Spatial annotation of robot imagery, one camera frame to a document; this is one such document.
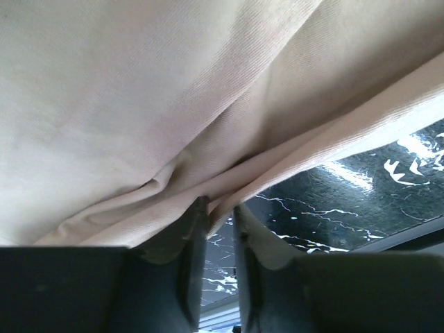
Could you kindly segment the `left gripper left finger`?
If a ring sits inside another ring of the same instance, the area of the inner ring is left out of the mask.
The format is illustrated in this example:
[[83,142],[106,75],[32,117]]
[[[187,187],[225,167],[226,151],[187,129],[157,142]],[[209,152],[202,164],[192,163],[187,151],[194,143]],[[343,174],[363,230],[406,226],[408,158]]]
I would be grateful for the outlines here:
[[3,247],[1,331],[196,332],[207,206],[134,248]]

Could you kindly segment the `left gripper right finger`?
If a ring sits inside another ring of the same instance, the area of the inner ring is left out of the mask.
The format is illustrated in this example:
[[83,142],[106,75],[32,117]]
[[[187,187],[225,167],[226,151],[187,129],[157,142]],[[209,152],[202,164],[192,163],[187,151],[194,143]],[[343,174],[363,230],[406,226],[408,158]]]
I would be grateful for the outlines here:
[[443,258],[308,254],[233,212],[243,332],[442,332]]

